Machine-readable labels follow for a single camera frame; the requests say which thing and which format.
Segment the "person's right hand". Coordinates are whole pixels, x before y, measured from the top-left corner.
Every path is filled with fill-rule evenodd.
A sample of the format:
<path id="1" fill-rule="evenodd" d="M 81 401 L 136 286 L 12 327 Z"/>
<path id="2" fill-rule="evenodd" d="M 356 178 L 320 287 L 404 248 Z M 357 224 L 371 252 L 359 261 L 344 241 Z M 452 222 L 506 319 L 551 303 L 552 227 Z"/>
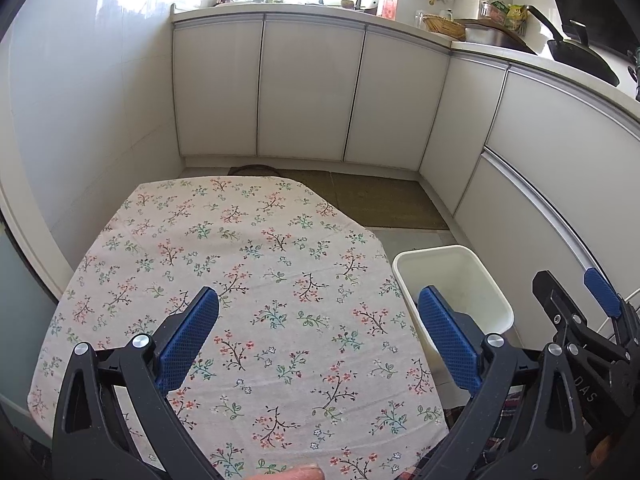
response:
<path id="1" fill-rule="evenodd" d="M 590 466 L 597 469 L 606 460 L 612 448 L 612 437 L 604 438 L 591 452 L 589 456 Z"/>

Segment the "person's left hand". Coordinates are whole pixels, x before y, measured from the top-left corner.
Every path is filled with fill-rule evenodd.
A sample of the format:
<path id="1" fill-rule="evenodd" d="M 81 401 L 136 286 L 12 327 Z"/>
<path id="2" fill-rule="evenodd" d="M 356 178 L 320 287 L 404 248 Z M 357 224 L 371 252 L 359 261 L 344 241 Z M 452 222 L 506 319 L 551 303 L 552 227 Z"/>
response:
<path id="1" fill-rule="evenodd" d="M 324 480 L 324 473 L 317 464 L 299 465 L 275 474 L 254 474 L 246 480 Z"/>

